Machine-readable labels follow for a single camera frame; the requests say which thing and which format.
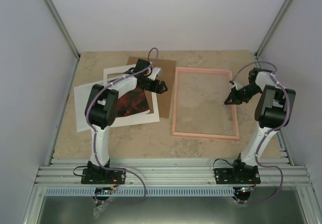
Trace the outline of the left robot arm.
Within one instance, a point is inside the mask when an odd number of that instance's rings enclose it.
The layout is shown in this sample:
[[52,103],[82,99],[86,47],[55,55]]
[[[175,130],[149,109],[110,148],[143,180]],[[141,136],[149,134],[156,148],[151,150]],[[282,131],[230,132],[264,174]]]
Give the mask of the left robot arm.
[[139,59],[135,65],[106,86],[92,86],[85,109],[85,117],[91,128],[92,152],[81,175],[82,184],[124,184],[126,169],[111,168],[108,154],[109,131],[117,116],[118,100],[137,87],[157,94],[168,90],[164,81],[157,79],[160,67]]

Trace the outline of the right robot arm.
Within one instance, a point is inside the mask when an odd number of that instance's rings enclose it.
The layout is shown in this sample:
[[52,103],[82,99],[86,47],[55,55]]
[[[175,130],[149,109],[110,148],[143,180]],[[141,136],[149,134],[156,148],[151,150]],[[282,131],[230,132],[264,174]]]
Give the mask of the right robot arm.
[[296,96],[294,90],[281,85],[272,70],[255,67],[248,79],[246,86],[230,80],[231,90],[224,101],[225,105],[240,105],[248,103],[256,94],[261,95],[254,113],[257,122],[254,134],[232,164],[231,178],[236,183],[260,182],[260,157],[271,138],[288,124]]

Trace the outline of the red black photo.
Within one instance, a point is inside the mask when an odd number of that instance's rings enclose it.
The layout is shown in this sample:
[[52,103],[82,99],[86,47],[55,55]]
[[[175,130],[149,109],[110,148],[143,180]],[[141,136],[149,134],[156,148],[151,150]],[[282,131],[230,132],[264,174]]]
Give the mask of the red black photo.
[[137,87],[118,99],[117,118],[128,117],[137,114],[148,114],[150,107],[142,88]]

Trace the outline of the clear acrylic sheet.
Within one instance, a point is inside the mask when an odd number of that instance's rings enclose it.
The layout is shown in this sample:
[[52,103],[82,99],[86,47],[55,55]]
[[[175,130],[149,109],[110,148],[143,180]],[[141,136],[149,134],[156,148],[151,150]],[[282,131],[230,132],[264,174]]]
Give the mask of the clear acrylic sheet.
[[176,131],[234,135],[227,75],[180,73]]

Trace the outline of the white mat board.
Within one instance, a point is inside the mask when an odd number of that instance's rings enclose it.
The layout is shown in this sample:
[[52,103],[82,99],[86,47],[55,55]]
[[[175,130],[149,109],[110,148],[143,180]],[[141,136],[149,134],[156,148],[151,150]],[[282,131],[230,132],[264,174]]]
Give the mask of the white mat board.
[[[110,75],[123,74],[126,70],[134,66],[135,65],[132,64],[132,65],[105,68],[103,71],[103,85],[105,86],[109,81],[112,81],[117,78],[117,77],[110,77]],[[139,114],[116,118],[114,123],[111,125],[111,127],[121,127],[121,126],[128,126],[128,125],[159,122],[156,93],[151,94],[151,99],[152,99],[152,106],[149,107],[150,108],[149,112],[146,111]]]

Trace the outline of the pink picture frame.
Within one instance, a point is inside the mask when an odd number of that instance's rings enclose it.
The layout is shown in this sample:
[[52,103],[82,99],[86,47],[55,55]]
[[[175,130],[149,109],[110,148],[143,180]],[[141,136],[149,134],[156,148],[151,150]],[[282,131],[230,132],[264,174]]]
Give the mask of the pink picture frame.
[[176,131],[176,119],[178,109],[178,83],[180,73],[208,73],[208,74],[222,74],[227,75],[229,80],[232,80],[232,71],[224,69],[210,69],[210,68],[193,68],[193,67],[176,67],[175,82],[174,82],[174,100],[173,100],[173,118],[172,118],[172,136],[190,137],[190,138],[204,138],[204,139],[224,139],[224,140],[239,140],[239,126],[237,118],[237,109],[235,105],[231,105],[232,121],[234,135],[220,135],[220,134],[205,134],[205,133],[187,133]]

